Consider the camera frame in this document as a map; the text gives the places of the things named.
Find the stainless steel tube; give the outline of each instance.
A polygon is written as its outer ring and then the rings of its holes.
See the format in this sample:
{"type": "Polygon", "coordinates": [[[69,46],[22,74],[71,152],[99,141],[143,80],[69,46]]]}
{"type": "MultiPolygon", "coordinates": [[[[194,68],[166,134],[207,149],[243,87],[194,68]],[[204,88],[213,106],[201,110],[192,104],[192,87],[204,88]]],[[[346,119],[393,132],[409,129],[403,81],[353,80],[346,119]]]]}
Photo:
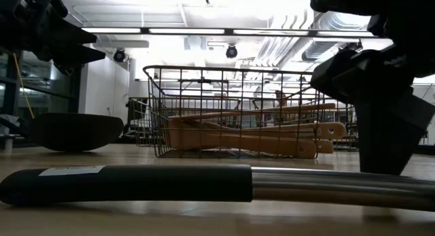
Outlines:
{"type": "Polygon", "coordinates": [[[435,212],[435,182],[369,173],[252,167],[254,199],[435,212]]]}

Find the yellow cable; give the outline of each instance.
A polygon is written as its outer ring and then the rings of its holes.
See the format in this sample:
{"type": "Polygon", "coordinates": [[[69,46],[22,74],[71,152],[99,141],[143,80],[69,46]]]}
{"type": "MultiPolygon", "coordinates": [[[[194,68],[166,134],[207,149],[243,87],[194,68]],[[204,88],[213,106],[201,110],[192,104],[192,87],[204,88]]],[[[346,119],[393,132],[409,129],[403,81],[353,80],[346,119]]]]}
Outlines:
{"type": "Polygon", "coordinates": [[[16,71],[18,73],[18,77],[20,78],[20,82],[21,82],[22,93],[24,94],[24,98],[26,99],[27,107],[29,108],[30,115],[32,116],[32,119],[34,119],[35,116],[33,115],[32,108],[30,107],[29,100],[27,99],[26,91],[24,90],[24,84],[22,83],[22,78],[21,78],[21,70],[20,70],[20,66],[18,65],[18,60],[16,58],[16,54],[15,53],[14,53],[14,59],[15,59],[16,71]]]}

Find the security camera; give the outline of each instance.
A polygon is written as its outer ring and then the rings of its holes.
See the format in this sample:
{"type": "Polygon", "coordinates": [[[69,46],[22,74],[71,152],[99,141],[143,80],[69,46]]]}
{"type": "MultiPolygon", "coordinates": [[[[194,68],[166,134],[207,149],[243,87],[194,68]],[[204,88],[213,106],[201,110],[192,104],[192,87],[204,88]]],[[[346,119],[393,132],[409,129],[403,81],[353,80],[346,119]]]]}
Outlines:
{"type": "Polygon", "coordinates": [[[227,58],[235,58],[237,56],[237,49],[235,45],[229,45],[228,49],[226,50],[226,57],[227,58]]]}
{"type": "Polygon", "coordinates": [[[124,63],[128,60],[127,54],[125,54],[124,48],[118,48],[114,54],[114,60],[118,63],[124,63]]]}

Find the floor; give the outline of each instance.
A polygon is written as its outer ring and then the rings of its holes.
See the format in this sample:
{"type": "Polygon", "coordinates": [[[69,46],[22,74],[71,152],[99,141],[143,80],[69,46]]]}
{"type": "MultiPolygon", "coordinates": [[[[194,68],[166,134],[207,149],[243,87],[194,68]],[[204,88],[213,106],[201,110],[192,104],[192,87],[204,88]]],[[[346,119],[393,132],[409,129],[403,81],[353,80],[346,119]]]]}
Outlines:
{"type": "MultiPolygon", "coordinates": [[[[109,145],[85,154],[44,148],[0,156],[0,179],[29,168],[76,165],[234,163],[358,171],[358,153],[321,154],[316,160],[155,158],[154,149],[109,145]]],[[[435,180],[435,157],[412,157],[404,175],[435,180]]],[[[352,205],[277,201],[252,203],[98,202],[48,208],[0,203],[1,235],[433,235],[435,213],[352,205]]]]}

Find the metal wire basket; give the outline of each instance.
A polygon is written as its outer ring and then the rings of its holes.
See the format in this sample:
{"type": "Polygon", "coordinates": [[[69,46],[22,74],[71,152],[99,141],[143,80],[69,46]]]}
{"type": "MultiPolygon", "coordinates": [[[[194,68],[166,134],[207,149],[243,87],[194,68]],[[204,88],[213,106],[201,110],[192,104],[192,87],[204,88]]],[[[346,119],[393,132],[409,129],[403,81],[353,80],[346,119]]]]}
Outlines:
{"type": "Polygon", "coordinates": [[[312,89],[305,72],[162,65],[144,72],[150,119],[138,119],[151,126],[157,157],[317,158],[347,134],[326,113],[353,111],[312,89]]]}

